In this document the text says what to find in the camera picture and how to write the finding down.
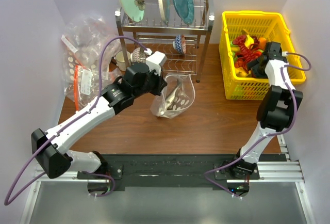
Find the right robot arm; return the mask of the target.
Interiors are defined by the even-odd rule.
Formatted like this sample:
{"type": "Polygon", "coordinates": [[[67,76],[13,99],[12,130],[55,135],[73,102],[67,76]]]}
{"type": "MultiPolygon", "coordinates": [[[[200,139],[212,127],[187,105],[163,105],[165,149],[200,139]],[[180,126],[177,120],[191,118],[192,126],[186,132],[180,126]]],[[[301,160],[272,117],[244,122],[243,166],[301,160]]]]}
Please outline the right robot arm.
{"type": "Polygon", "coordinates": [[[259,158],[271,139],[292,127],[303,93],[295,90],[289,74],[291,67],[278,42],[268,42],[264,52],[249,64],[258,76],[266,76],[270,87],[257,111],[257,126],[248,142],[238,151],[227,171],[244,179],[256,169],[259,158]]]}

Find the grey toy fish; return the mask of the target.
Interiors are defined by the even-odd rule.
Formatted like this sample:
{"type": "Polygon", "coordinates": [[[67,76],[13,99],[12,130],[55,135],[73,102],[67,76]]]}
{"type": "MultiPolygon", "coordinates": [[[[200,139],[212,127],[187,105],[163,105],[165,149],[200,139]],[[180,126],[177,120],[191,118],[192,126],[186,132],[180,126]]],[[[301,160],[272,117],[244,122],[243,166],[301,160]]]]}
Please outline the grey toy fish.
{"type": "Polygon", "coordinates": [[[182,80],[178,79],[175,88],[165,97],[164,102],[160,105],[158,109],[158,116],[163,116],[168,110],[176,110],[176,101],[178,96],[176,95],[182,87],[182,80]]]}

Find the clear zip top bag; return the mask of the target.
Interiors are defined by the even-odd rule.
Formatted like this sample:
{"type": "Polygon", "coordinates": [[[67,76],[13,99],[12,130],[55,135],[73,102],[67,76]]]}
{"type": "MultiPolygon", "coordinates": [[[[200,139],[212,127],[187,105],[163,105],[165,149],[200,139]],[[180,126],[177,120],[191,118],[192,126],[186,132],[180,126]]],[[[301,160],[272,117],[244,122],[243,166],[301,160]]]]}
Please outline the clear zip top bag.
{"type": "Polygon", "coordinates": [[[154,116],[159,117],[158,109],[160,105],[164,102],[165,97],[175,88],[177,80],[181,79],[182,87],[176,94],[178,96],[178,100],[175,103],[176,110],[168,110],[163,116],[160,116],[162,118],[173,119],[185,112],[193,104],[195,100],[195,88],[190,74],[169,73],[164,79],[167,82],[167,86],[160,96],[154,98],[150,111],[154,116]]]}

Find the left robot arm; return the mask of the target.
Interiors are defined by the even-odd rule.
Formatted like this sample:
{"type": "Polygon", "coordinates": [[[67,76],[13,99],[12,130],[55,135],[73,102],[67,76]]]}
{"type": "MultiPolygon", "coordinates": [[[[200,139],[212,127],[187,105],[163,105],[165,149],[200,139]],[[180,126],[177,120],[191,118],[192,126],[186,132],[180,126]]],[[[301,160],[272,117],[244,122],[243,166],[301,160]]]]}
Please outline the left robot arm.
{"type": "Polygon", "coordinates": [[[46,132],[33,131],[32,151],[38,163],[50,179],[67,171],[85,171],[96,179],[103,178],[109,166],[101,154],[73,151],[71,146],[100,123],[132,106],[136,98],[146,93],[160,95],[166,85],[161,65],[150,61],[131,65],[71,118],[46,132]]]}

